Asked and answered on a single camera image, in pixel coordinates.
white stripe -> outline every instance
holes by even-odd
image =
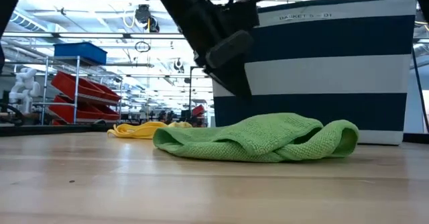
[[[214,97],[233,97],[234,94],[230,93],[227,89],[213,81],[213,96]]]
[[[416,0],[378,0],[315,5],[260,13],[260,27],[328,19],[415,15]]]
[[[406,93],[410,55],[345,56],[252,62],[252,95]],[[227,96],[214,86],[215,96]]]
[[[400,145],[404,138],[402,131],[375,131],[375,130],[360,130],[360,144],[389,144],[393,146]]]

person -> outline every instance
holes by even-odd
[[[158,121],[165,123],[166,122],[166,116],[164,114],[160,114],[158,116]]]
[[[172,122],[173,122],[173,118],[174,118],[174,112],[173,112],[173,111],[171,111],[171,112],[167,113],[167,121],[166,121],[166,124],[170,124],[170,123],[172,123]]]
[[[154,121],[155,113],[153,111],[150,111],[149,116],[150,116],[150,118],[149,118],[150,121]]]
[[[146,120],[146,112],[142,109],[140,110],[139,124],[144,123]]]

blue bin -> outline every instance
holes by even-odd
[[[101,65],[107,61],[107,52],[90,42],[55,44],[54,47],[55,56],[80,56]]]

white robot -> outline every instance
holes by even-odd
[[[31,113],[33,97],[38,97],[40,94],[40,84],[34,81],[34,76],[37,70],[33,68],[22,68],[21,72],[16,74],[15,86],[12,87],[9,93],[9,102],[14,104],[18,100],[22,100],[22,107],[18,109],[22,113]]]

metal pole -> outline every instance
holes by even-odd
[[[45,105],[45,106],[74,106],[72,103],[33,103],[33,105]]]
[[[43,101],[42,103],[44,104],[42,107],[42,125],[44,125],[45,123],[45,111],[46,111],[46,90],[48,88],[48,69],[49,69],[49,58],[45,59],[45,82],[43,84]]]
[[[76,86],[74,88],[74,113],[73,113],[73,124],[76,124],[76,118],[78,114],[78,96],[79,96],[79,68],[80,68],[80,56],[76,61]]]
[[[121,84],[119,85],[119,96],[121,97],[121,99],[119,99],[119,122],[121,122],[122,118],[122,81],[123,79],[121,78]]]
[[[188,116],[188,120],[190,120],[192,118],[192,110],[190,107],[190,98],[192,96],[192,70],[194,70],[194,67],[191,66],[190,67],[190,76],[189,76],[189,116]]]

